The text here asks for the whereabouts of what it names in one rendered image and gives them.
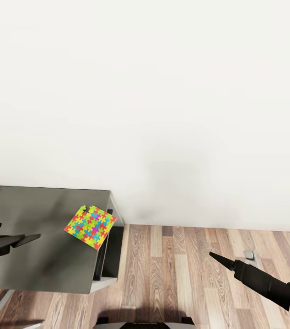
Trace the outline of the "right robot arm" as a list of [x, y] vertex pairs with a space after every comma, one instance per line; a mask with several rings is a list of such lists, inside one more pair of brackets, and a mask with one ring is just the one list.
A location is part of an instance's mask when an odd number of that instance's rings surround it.
[[245, 286], [258, 292], [265, 298], [275, 302], [287, 311], [290, 310], [290, 282], [284, 283], [270, 274], [259, 269], [258, 257], [254, 250], [244, 250], [246, 260], [230, 260], [221, 255], [210, 252], [210, 256], [220, 262], [234, 277]]

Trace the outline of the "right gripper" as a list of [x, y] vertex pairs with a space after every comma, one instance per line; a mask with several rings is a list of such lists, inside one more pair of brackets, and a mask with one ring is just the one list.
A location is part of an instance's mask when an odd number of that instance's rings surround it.
[[255, 266], [248, 265], [241, 260], [233, 261], [213, 252], [210, 252], [209, 254], [227, 269], [234, 271], [234, 277], [237, 280], [241, 281], [245, 286], [269, 299], [273, 276], [264, 271], [261, 271]]

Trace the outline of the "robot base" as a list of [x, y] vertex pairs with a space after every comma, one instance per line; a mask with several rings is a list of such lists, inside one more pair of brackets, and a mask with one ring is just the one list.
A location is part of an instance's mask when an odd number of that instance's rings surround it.
[[118, 322], [108, 323], [108, 317], [99, 317], [92, 329], [199, 329], [191, 317], [182, 317], [182, 323], [175, 322]]

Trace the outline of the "jigsaw puzzle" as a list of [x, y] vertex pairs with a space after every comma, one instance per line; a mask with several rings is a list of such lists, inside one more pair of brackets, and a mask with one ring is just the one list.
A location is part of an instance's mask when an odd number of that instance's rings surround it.
[[98, 251], [117, 218], [95, 206], [90, 207], [89, 213], [83, 210], [86, 205], [79, 209], [65, 231]]

